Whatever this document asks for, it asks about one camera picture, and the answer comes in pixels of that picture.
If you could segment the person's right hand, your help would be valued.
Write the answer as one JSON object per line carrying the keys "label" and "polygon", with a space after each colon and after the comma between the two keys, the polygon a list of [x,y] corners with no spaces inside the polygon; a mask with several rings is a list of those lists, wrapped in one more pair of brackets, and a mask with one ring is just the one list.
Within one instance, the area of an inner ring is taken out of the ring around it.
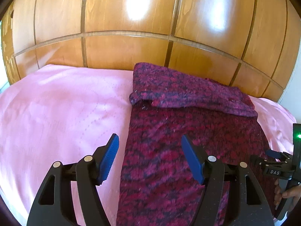
{"label": "person's right hand", "polygon": [[292,187],[284,192],[281,192],[281,188],[279,186],[279,180],[275,181],[275,190],[274,190],[274,205],[277,206],[281,199],[289,199],[292,198],[292,203],[290,205],[290,211],[294,209],[300,199],[300,185]]}

